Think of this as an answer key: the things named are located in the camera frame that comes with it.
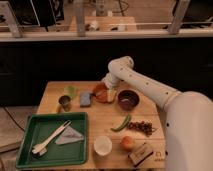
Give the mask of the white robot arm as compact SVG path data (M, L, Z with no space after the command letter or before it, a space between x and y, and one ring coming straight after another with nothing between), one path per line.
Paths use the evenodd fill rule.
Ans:
M123 80L166 112L165 171L213 171L213 101L198 92L181 92L133 67L130 56L114 59L103 82L112 89Z

